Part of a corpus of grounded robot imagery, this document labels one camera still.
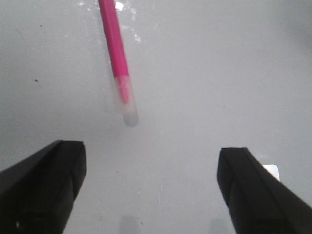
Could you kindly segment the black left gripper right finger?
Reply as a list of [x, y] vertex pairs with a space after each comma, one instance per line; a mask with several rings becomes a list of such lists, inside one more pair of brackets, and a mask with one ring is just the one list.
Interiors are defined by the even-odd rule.
[[217, 182], [238, 234], [310, 234], [312, 209], [248, 148], [222, 148]]

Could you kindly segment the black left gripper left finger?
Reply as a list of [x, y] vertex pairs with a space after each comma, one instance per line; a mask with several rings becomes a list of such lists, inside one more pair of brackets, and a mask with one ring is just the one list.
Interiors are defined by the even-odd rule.
[[61, 234], [86, 175], [82, 141], [57, 140], [0, 173], [2, 234]]

